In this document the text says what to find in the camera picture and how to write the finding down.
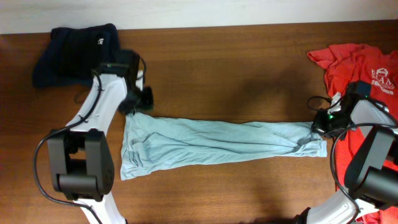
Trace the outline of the light blue t-shirt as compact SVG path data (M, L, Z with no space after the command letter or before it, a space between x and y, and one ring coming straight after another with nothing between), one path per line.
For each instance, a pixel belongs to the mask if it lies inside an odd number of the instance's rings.
M126 116L121 180L158 170L270 157L326 157L326 141L310 122L235 124L185 118Z

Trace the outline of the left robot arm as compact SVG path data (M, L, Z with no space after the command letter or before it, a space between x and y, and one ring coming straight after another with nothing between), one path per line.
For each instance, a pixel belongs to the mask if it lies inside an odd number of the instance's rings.
M83 210L90 223L127 223L111 193L115 171L106 139L116 112L135 114L154 107L152 89L145 85L146 63L133 50L120 50L114 61L92 69L93 84L74 118L41 140L49 154L53 188L64 195L47 199Z

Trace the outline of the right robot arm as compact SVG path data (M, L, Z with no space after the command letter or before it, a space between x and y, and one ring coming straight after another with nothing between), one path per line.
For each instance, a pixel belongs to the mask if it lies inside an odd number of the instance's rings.
M317 109L311 130L335 143L348 131L364 136L350 161L345 180L338 180L335 150L330 151L330 169L338 187L323 204L296 215L294 223L355 223L364 215L397 206L397 171L384 165L397 164L397 120L381 101L371 98L372 86L351 82L344 95L329 99L330 106Z

